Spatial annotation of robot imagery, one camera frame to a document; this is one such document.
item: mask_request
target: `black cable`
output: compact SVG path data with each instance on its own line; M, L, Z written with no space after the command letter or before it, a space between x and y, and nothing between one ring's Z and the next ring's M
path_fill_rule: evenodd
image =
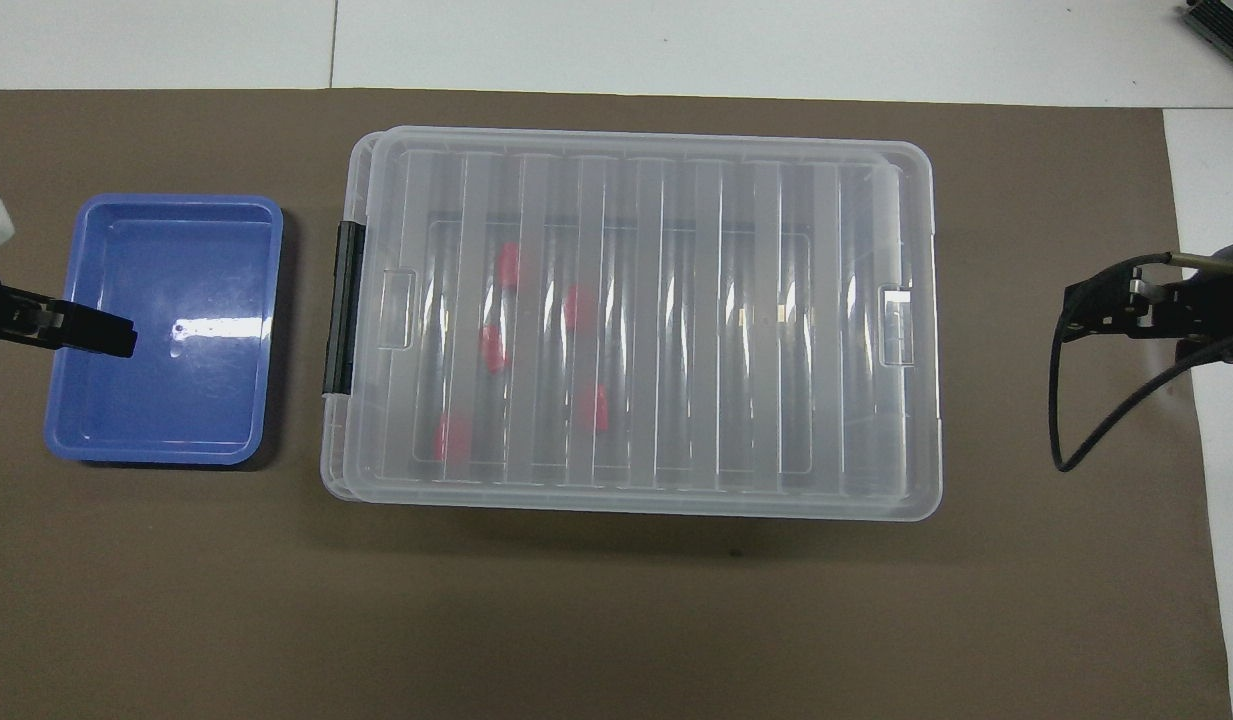
M1086 282L1079 284L1076 290L1067 297L1065 303L1060 309L1059 318L1055 318L1055 332L1052 333L1051 337L1051 362L1049 369L1047 369L1047 375L1049 375L1049 377L1047 377L1047 433L1049 433L1051 436L1051 461L1055 465L1055 468L1060 470L1062 473L1068 473L1069 470L1074 470L1079 462L1083 461L1083 457L1086 457L1088 452L1091 452L1091 448L1095 448L1096 443L1100 443L1100 439L1105 436L1105 433L1108 433L1110 428L1113 428L1115 423L1118 423L1120 419L1123 419L1123 415L1127 415L1128 411L1132 411L1132 407L1139 404L1148 395L1150 395L1150 392L1154 392L1164 383L1173 381L1173 378L1175 378L1179 374L1186 372L1186 370L1192 367L1192 365L1184 365L1178 369L1178 365L1191 360L1205 351L1211 351L1212 348L1216 348L1216 345L1207 346L1205 348L1205 351L1197 351L1195 355L1182 360L1182 362L1173 365L1173 367L1165 370L1165 372L1160 374L1159 377L1153 378L1148 383L1143 383L1143 386L1133 392L1132 396L1123 401L1123 404L1115 407L1113 413L1110 413L1104 420L1101 420L1101 424L1092 430L1088 439L1084 439L1083 445L1079 446L1068 460L1062 456L1060 423L1058 420L1058 413L1055 413L1055 392L1058 392L1058 383L1060 382L1060 345L1064 340L1064 334L1069 327L1069 322L1073 319L1074 311L1076 311L1078 307L1081 307L1083 301L1088 300L1092 288L1096 288L1100 285L1097 279L1102 277L1102 275L1127 272L1127 270L1141 265L1164 264L1171 259L1173 254L1170 254L1170 252L1157 252L1157 254L1139 255L1105 268L1101 272L1092 275Z

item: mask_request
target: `plastic tray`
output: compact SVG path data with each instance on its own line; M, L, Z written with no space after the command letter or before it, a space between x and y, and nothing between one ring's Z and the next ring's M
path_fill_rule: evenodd
M924 518L931 198L903 142L374 133L342 224L324 482L428 505Z
M55 354L60 457L229 465L259 446L282 211L226 195L100 195L78 211L63 300L132 319L129 359Z

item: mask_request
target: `black latch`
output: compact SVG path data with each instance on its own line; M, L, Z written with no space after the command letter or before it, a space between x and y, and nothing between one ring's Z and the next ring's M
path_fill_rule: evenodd
M332 328L327 333L323 392L350 393L358 333L359 284L363 281L365 224L343 219L337 228L337 284L332 290Z

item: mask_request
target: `red object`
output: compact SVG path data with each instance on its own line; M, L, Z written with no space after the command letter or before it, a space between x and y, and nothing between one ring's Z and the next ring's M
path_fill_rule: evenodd
M576 398L576 420L581 427L602 433L607 429L607 387L594 386L593 392L583 392Z
M592 330L594 327L594 295L578 284L567 288L562 300L562 327L568 330Z
M469 460L470 427L467 420L453 419L448 413L438 417L434 429L434 460Z
M506 355L506 343L501 340L501 328L496 325L483 325L478 330L478 350L483 353L483 364L490 374L499 374L510 364L510 356Z
M496 256L496 281L501 290L519 287L519 243L507 242Z

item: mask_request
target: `black device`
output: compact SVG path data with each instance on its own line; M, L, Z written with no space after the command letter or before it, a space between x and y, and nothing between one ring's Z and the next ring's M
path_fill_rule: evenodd
M1233 0L1189 0L1184 22L1233 60Z
M136 348L132 322L36 292L4 286L0 281L0 340L22 345L76 346L80 350L131 358Z
M1144 265L1163 264L1198 271L1174 284L1147 282ZM1115 407L1084 439L1083 445L1065 459L1060 451L1058 383L1060 349L1091 334L1123 334L1136 338L1178 338L1175 364L1143 383L1132 396ZM1075 468L1091 448L1123 415L1152 392L1191 367L1215 361L1233 362L1233 245L1215 255L1187 252L1159 252L1111 265L1080 284L1065 288L1060 316L1051 338L1051 369L1047 381L1047 425L1051 434L1051 459L1055 468Z

